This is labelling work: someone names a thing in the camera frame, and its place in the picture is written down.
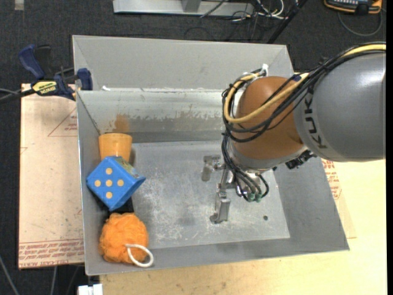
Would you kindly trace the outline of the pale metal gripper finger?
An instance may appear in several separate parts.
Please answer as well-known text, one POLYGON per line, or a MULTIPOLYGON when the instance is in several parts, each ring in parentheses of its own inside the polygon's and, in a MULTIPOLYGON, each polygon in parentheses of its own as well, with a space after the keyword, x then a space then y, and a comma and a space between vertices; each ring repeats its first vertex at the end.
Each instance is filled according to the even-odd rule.
POLYGON ((220 155, 206 155, 203 157, 203 169, 201 172, 201 180, 207 182, 211 179, 211 174, 214 171, 222 168, 220 155))
POLYGON ((231 200, 227 197, 216 195, 215 212, 210 216, 213 224, 219 224, 228 220, 231 200))

